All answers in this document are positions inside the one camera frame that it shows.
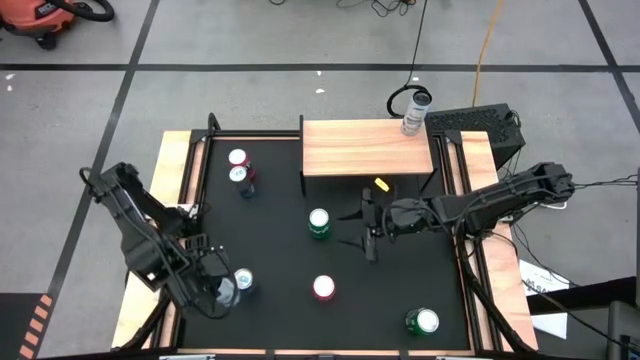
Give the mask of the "orange shop vacuum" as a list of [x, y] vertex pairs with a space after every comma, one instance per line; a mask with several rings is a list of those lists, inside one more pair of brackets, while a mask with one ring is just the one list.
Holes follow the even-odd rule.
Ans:
[[71, 12], [47, 0], [0, 0], [0, 29], [32, 38], [44, 50], [56, 48], [58, 34], [73, 20]]

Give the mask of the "green Sprite soda can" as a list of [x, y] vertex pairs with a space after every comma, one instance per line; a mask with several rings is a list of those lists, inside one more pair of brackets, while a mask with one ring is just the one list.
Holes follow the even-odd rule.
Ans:
[[413, 334], [429, 335], [439, 328], [439, 317], [435, 311], [428, 308], [416, 308], [405, 315], [405, 326]]
[[324, 240], [330, 237], [330, 218], [326, 210], [316, 208], [308, 218], [309, 231], [314, 239]]

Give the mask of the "wooden shelf with black legs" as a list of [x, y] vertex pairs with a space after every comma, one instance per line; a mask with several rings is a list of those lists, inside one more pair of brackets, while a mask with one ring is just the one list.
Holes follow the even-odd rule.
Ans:
[[401, 132], [400, 119], [299, 119], [300, 189], [309, 177], [431, 175], [428, 132]]

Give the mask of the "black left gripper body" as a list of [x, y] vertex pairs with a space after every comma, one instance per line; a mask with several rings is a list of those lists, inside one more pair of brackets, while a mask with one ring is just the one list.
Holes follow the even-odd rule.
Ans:
[[212, 243], [206, 234], [188, 237], [185, 240], [185, 249], [198, 274], [203, 278], [219, 283], [223, 278], [231, 276], [226, 250]]

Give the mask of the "blue silver energy drink can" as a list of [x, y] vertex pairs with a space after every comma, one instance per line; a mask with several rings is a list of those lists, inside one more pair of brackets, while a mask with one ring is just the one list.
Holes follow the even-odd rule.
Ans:
[[234, 273], [236, 285], [240, 292], [250, 293], [254, 289], [254, 274], [248, 268], [237, 269]]
[[229, 172], [229, 179], [241, 197], [251, 198], [255, 194], [253, 181], [245, 167], [233, 167]]

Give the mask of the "grey box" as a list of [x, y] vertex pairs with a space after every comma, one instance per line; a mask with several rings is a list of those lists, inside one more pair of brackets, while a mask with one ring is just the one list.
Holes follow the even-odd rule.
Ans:
[[615, 301], [609, 307], [607, 360], [640, 360], [640, 309]]

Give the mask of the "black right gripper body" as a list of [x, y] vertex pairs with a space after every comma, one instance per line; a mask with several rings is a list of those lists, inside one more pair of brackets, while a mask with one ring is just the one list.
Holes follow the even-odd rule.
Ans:
[[401, 234], [412, 232], [418, 223], [417, 205], [415, 199], [401, 199], [381, 207], [374, 202], [372, 190], [363, 189], [361, 211], [365, 235], [362, 237], [362, 246], [370, 263], [378, 262], [378, 240], [394, 242]]

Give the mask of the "red Fanta soda can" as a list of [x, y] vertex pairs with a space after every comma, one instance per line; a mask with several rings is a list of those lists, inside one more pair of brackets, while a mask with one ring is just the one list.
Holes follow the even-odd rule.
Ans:
[[255, 179], [255, 169], [251, 163], [251, 159], [248, 153], [240, 148], [233, 149], [228, 155], [229, 164], [232, 167], [241, 166], [247, 171], [247, 174], [251, 180]]
[[330, 300], [336, 292], [334, 280], [329, 275], [319, 275], [312, 284], [312, 294], [320, 301]]

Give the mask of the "plain white paper sheet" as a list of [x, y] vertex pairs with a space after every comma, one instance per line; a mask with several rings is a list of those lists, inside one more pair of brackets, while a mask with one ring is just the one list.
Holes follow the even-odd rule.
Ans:
[[537, 330], [543, 331], [549, 335], [563, 340], [567, 339], [567, 313], [534, 315], [532, 317], [532, 324], [533, 327]]

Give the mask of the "black table mat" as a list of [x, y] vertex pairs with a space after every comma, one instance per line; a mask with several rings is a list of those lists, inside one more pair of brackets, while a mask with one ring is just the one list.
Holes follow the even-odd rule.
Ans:
[[[245, 150], [257, 172], [255, 194], [243, 198], [229, 179], [229, 153]], [[377, 244], [370, 263], [359, 242], [360, 220], [339, 220], [360, 207], [369, 178], [311, 178], [302, 193], [300, 149], [295, 141], [216, 141], [208, 164], [202, 227], [223, 246], [234, 269], [248, 268], [255, 287], [230, 315], [198, 317], [182, 329], [187, 348], [302, 350], [465, 350], [469, 346], [464, 297], [452, 241], [443, 233], [404, 235]], [[308, 218], [322, 208], [330, 237], [314, 239]], [[336, 292], [328, 301], [312, 294], [319, 275]], [[439, 328], [416, 335], [405, 315], [428, 308]]]

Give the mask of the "silver Celsius drink can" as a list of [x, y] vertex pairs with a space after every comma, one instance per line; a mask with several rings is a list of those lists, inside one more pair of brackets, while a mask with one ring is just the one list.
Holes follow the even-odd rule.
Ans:
[[218, 303], [228, 308], [235, 307], [240, 302], [241, 292], [237, 288], [237, 292], [233, 295], [230, 295], [227, 291], [225, 278], [222, 279], [221, 285], [219, 287], [220, 296], [218, 298]]
[[421, 129], [432, 102], [427, 90], [417, 90], [411, 97], [404, 114], [401, 132], [406, 136], [414, 136]]

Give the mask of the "black mat orange stripes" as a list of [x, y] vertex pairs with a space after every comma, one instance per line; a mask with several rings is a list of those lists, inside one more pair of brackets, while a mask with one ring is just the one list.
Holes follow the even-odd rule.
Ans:
[[52, 305], [47, 293], [0, 293], [0, 360], [37, 357]]

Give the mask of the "white printed paper sheet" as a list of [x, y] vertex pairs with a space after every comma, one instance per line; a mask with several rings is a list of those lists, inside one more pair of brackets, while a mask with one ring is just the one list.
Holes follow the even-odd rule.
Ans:
[[526, 296], [566, 290], [571, 287], [566, 278], [524, 260], [519, 261], [519, 269], [522, 281], [525, 283]]

